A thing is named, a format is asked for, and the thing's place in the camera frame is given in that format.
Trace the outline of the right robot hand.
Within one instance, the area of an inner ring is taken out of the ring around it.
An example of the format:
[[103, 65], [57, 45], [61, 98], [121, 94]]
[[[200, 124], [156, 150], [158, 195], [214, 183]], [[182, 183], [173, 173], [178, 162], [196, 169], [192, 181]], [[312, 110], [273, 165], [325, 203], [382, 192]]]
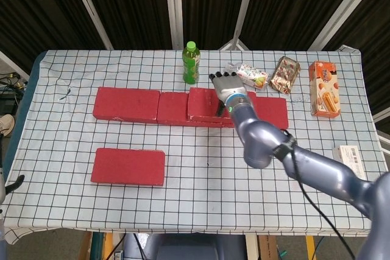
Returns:
[[224, 113], [226, 101], [232, 95], [246, 96], [247, 90], [236, 72], [216, 72], [208, 75], [219, 99], [216, 115], [221, 117]]

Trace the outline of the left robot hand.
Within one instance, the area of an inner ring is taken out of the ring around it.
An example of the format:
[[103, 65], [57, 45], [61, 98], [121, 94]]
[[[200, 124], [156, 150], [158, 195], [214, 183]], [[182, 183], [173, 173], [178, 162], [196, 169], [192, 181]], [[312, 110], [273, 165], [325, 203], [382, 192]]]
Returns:
[[6, 195], [9, 193], [13, 192], [14, 190], [18, 189], [22, 183], [24, 182], [24, 175], [18, 176], [16, 181], [8, 186], [5, 185], [5, 180], [4, 180], [4, 174], [3, 174], [3, 169], [1, 169], [1, 174], [0, 174], [0, 204], [4, 203]]

